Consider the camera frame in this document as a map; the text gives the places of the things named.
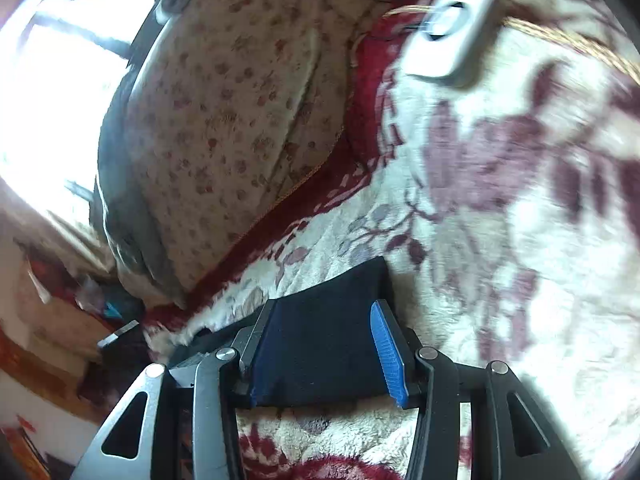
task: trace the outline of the bright window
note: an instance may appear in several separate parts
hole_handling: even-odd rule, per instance
[[[38,6],[0,82],[0,174],[36,209],[88,221],[89,203],[67,187],[94,188],[102,118],[153,3],[44,0]]]

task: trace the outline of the bed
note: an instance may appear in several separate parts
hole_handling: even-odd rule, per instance
[[[602,0],[510,0],[526,21],[501,29],[476,85],[444,89],[399,69],[394,32],[415,15],[368,1],[354,16],[378,19],[353,50],[359,21],[320,7],[326,38],[311,0],[194,0],[162,32],[126,142],[193,309],[149,311],[152,351],[167,359],[203,328],[384,255],[424,344],[509,362],[584,477],[615,478],[640,434],[638,52]],[[415,416],[388,399],[238,412],[245,471],[402,478]]]

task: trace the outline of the silver screw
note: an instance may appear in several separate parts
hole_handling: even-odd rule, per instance
[[[493,363],[491,363],[491,370],[493,370],[497,374],[504,375],[509,371],[509,367],[507,366],[507,363],[503,363],[502,361],[494,361]]]
[[[147,374],[148,377],[155,379],[156,377],[164,374],[164,365],[161,365],[160,363],[153,363],[146,367],[145,374]]]
[[[216,357],[221,361],[231,361],[236,356],[236,351],[233,348],[221,348],[216,352]]]
[[[423,346],[418,350],[418,355],[427,361],[431,361],[438,357],[438,351],[433,346]]]

